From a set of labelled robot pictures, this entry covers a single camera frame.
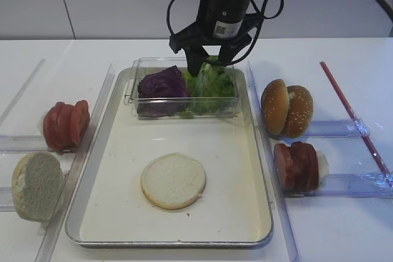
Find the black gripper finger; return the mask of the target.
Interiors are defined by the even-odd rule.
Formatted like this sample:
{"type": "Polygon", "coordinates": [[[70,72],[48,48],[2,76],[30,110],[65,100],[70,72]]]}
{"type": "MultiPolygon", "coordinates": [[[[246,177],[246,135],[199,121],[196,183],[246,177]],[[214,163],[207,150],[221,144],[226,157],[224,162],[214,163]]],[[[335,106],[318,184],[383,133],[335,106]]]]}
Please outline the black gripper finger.
{"type": "Polygon", "coordinates": [[[221,66],[232,64],[234,57],[243,49],[241,42],[230,41],[220,46],[218,62],[221,66]]]}
{"type": "Polygon", "coordinates": [[[192,77],[197,77],[209,54],[202,45],[192,45],[184,48],[184,51],[187,60],[187,70],[192,77]]]}

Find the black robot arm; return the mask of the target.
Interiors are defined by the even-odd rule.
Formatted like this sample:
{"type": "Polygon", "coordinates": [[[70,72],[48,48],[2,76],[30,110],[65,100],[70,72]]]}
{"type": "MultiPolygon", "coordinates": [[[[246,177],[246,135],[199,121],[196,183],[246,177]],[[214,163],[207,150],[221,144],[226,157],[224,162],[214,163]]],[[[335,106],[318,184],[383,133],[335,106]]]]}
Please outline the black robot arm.
{"type": "Polygon", "coordinates": [[[252,42],[249,31],[259,25],[260,13],[248,13],[250,3],[251,0],[200,0],[195,21],[170,34],[169,46],[174,53],[184,51],[191,76],[196,77],[208,59],[205,46],[218,46],[218,64],[227,66],[234,64],[234,57],[252,42]]]}

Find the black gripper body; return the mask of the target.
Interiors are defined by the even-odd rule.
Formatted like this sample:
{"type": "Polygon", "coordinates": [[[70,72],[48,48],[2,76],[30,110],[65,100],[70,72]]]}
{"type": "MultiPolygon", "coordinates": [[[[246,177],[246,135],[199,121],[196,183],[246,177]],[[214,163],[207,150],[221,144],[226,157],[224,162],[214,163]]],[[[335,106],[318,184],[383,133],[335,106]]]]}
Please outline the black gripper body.
{"type": "Polygon", "coordinates": [[[226,23],[216,21],[212,30],[205,30],[203,24],[194,22],[169,39],[169,46],[174,53],[192,45],[223,45],[230,41],[241,42],[246,47],[252,42],[249,31],[258,27],[262,22],[257,13],[245,14],[242,21],[237,23],[226,23]]]}

